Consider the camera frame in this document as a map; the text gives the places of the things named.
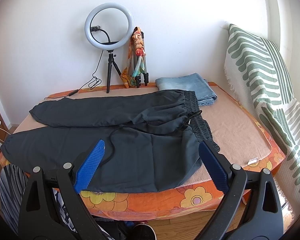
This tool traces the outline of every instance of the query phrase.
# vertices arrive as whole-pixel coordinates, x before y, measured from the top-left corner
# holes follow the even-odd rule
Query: green and white blanket
[[[230,24],[225,73],[242,105],[286,155],[276,179],[300,211],[300,103],[277,46]]]

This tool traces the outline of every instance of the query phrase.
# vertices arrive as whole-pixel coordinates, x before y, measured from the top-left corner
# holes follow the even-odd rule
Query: blue clamp pad
[[[99,140],[84,163],[81,165],[80,169],[77,171],[76,182],[74,184],[74,190],[77,194],[88,187],[103,158],[103,155],[105,154],[105,148],[105,142],[103,140]]]
[[[199,144],[199,156],[217,190],[226,194],[229,191],[228,176],[204,141]]]

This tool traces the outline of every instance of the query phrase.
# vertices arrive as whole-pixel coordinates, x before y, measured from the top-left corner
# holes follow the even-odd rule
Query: drawstring
[[[139,131],[139,132],[143,132],[143,133],[147,133],[147,134],[152,134],[152,135],[156,135],[156,136],[170,136],[170,135],[176,133],[177,131],[180,131],[180,130],[183,128],[184,125],[186,125],[186,124],[189,125],[189,124],[190,124],[190,121],[191,121],[191,118],[192,118],[192,117],[195,117],[195,116],[197,116],[197,115],[199,115],[199,114],[201,114],[201,113],[202,113],[202,110],[199,110],[199,111],[195,112],[194,114],[192,114],[191,116],[189,116],[189,117],[183,122],[183,124],[182,124],[180,127],[178,127],[176,130],[174,130],[174,131],[172,131],[172,132],[170,132],[170,133],[151,133],[151,132],[144,131],[144,130],[139,129],[139,128],[136,128],[136,127],[130,127],[130,126],[127,126],[127,125],[122,125],[122,126],[117,127],[117,128],[114,129],[114,130],[110,133],[110,135],[109,135],[109,141],[110,141],[110,144],[111,144],[111,147],[112,147],[111,154],[110,154],[110,156],[109,156],[108,158],[106,158],[104,161],[102,161],[102,162],[99,164],[98,167],[101,167],[102,165],[106,164],[109,160],[112,159],[112,157],[113,157],[113,155],[114,155],[114,153],[115,153],[115,146],[114,146],[114,144],[113,144],[113,142],[112,142],[111,137],[112,137],[112,135],[113,135],[117,130],[119,130],[119,129],[121,129],[121,128],[131,128],[131,129],[137,130],[137,131]]]

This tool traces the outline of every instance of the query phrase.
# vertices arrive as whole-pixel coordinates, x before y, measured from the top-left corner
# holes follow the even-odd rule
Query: black pants
[[[220,150],[192,91],[63,98],[40,103],[30,113],[48,126],[8,136],[2,145],[6,159],[26,172],[34,166],[56,169],[73,163],[103,139],[105,156],[87,188],[90,191],[142,193],[175,188],[202,165],[198,146],[203,138]]]

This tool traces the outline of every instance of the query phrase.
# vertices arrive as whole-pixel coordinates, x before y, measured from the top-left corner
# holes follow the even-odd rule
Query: black tripod
[[[115,70],[121,76],[120,69],[118,68],[118,65],[116,62],[114,62],[114,57],[116,55],[113,55],[113,50],[107,50],[109,52],[109,58],[108,58],[108,76],[107,76],[107,93],[110,92],[110,81],[111,81],[111,70],[112,70],[112,65],[114,65]]]

